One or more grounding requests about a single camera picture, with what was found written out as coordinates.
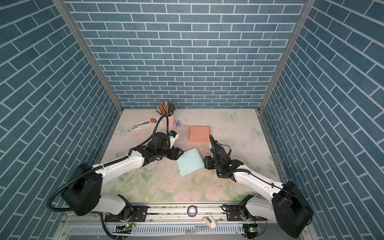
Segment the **light blue paper box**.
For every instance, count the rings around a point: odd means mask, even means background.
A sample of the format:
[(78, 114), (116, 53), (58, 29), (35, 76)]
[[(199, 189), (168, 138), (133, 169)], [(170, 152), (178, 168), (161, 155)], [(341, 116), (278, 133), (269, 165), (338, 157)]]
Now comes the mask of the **light blue paper box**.
[(176, 164), (179, 170), (178, 177), (180, 178), (205, 167), (197, 148), (184, 152), (179, 159), (176, 160)]

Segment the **orange paper box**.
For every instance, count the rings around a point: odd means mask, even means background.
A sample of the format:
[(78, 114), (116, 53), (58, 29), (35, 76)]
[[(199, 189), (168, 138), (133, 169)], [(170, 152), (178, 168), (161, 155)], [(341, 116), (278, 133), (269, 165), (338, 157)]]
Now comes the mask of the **orange paper box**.
[(211, 135), (211, 128), (209, 126), (190, 126), (189, 128), (189, 142), (203, 143), (209, 142)]

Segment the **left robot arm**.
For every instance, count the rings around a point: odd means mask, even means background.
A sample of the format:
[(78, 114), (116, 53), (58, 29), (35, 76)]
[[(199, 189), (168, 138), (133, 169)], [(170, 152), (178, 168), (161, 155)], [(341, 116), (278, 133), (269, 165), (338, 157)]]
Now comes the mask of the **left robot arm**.
[(174, 147), (179, 135), (155, 133), (145, 146), (130, 149), (130, 153), (116, 160), (89, 166), (82, 164), (71, 176), (71, 181), (61, 193), (61, 197), (78, 216), (88, 213), (109, 213), (123, 220), (130, 217), (132, 204), (122, 195), (108, 196), (102, 188), (111, 180), (129, 171), (144, 167), (154, 161), (168, 158), (178, 160), (184, 153)]

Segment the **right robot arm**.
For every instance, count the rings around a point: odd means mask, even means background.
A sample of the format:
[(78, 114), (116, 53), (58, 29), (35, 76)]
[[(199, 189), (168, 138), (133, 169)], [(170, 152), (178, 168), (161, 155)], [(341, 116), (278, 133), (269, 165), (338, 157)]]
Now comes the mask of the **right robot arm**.
[(312, 222), (314, 211), (293, 182), (280, 183), (256, 173), (243, 162), (231, 159), (217, 141), (211, 142), (211, 154), (204, 157), (207, 170), (215, 170), (218, 178), (242, 184), (263, 197), (247, 195), (239, 204), (241, 216), (248, 220), (262, 217), (276, 222), (292, 238), (298, 238)]

